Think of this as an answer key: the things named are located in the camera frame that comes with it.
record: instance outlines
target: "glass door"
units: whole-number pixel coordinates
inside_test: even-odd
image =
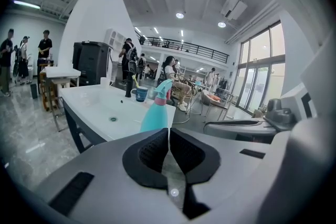
[[[249,68],[246,81],[240,92],[238,107],[242,110],[253,113],[258,109],[264,96],[267,80],[268,67]]]

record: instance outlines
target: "shoe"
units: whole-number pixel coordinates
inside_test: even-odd
[[[187,111],[187,109],[185,108],[185,106],[182,105],[182,104],[180,104],[178,107],[179,107],[179,110],[181,110],[183,112]]]

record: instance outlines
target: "black shirt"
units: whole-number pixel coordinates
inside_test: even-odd
[[[40,41],[40,44],[38,45],[38,47],[41,49],[41,50],[45,50],[46,48],[52,48],[52,41],[50,38],[48,38],[47,40],[45,39],[42,39]],[[43,52],[43,55],[39,52],[38,53],[38,58],[48,58],[49,57],[49,50],[47,51],[44,51]]]
[[[127,65],[127,63],[129,62],[129,61],[127,60],[126,55],[127,55],[127,52],[131,49],[131,47],[133,48],[134,45],[133,45],[133,44],[129,45],[128,43],[125,43],[124,46],[122,47],[123,49],[126,50],[126,51],[125,51],[125,54],[123,55],[122,62],[121,62],[121,64],[122,64],[123,66]]]
[[[13,50],[13,42],[10,41],[9,39],[6,39],[4,42],[2,42],[1,46],[0,46],[0,52],[3,51],[4,49],[9,50],[9,52],[4,52],[2,54],[2,57],[0,59],[0,63],[3,67],[10,67],[11,66],[11,54],[12,54],[12,50]]]

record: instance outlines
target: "air conditioner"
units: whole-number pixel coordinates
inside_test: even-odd
[[[247,8],[247,5],[240,0],[226,0],[221,10],[221,14],[228,20],[236,20]]]

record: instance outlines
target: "ceiling light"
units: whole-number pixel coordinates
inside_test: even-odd
[[[182,13],[176,13],[177,18],[182,19],[184,15]]]
[[[220,28],[223,28],[223,27],[226,26],[226,23],[225,23],[225,22],[220,22],[220,23],[218,23],[218,26],[219,26]]]
[[[37,5],[33,5],[30,3],[26,3],[26,2],[22,2],[22,1],[18,1],[18,0],[13,0],[14,4],[17,5],[22,5],[22,6],[27,6],[27,7],[31,7],[31,8],[36,8],[36,9],[40,9],[40,6]]]

